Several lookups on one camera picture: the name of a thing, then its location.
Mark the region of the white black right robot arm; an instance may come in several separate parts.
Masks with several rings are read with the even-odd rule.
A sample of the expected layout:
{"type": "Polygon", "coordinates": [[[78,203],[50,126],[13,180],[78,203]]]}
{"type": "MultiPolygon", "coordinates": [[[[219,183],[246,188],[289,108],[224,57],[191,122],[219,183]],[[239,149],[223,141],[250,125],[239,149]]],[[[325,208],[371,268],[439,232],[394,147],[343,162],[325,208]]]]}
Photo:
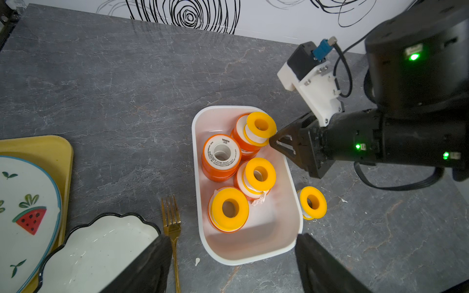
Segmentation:
{"type": "Polygon", "coordinates": [[[428,166],[434,173],[408,184],[436,183],[446,168],[469,177],[469,4],[417,1],[365,37],[369,68],[363,89],[373,109],[345,113],[336,70],[327,60],[335,38],[298,46],[278,72],[310,112],[279,130],[270,146],[313,178],[336,161],[428,166]]]}

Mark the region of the orange sealing tape roll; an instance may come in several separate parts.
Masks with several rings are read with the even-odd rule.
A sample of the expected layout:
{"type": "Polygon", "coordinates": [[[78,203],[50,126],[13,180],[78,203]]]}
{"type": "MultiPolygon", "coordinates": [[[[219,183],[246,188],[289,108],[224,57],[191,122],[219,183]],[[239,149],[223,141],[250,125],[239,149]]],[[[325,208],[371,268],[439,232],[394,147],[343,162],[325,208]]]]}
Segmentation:
{"type": "Polygon", "coordinates": [[[240,147],[241,159],[243,161],[254,158],[261,149],[261,147],[251,144],[244,135],[244,129],[248,116],[249,114],[244,114],[238,117],[236,124],[230,134],[230,136],[237,141],[240,147]]]}
{"type": "Polygon", "coordinates": [[[235,175],[241,163],[241,149],[225,134],[211,136],[202,151],[202,171],[214,182],[225,182],[235,175]]]}

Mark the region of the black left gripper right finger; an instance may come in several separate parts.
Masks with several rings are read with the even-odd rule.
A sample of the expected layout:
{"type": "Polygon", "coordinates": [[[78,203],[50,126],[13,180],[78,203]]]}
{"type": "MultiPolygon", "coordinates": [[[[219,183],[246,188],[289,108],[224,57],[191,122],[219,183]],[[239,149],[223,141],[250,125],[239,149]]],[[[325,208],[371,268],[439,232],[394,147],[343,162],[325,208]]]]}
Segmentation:
{"type": "Polygon", "coordinates": [[[370,292],[310,234],[297,236],[295,255],[306,293],[370,292]]]}

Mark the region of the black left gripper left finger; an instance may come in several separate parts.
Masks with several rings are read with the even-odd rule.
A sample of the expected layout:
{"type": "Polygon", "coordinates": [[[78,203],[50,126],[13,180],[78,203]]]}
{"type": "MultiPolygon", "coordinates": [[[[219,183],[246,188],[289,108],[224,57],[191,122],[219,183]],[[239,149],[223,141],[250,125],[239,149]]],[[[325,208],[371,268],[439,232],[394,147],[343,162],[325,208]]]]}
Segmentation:
{"type": "Polygon", "coordinates": [[[172,261],[168,236],[158,236],[103,293],[164,293],[172,261]]]}

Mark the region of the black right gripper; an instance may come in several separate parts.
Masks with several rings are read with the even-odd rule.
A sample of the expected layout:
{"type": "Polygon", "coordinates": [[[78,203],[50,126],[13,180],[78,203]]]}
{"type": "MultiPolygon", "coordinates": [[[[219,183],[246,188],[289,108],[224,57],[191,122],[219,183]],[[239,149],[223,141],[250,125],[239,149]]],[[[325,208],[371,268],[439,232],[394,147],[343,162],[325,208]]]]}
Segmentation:
{"type": "Polygon", "coordinates": [[[327,127],[297,119],[269,139],[270,146],[311,172],[326,162],[450,168],[469,177],[469,114],[434,112],[391,117],[377,109],[338,114],[327,127]]]}

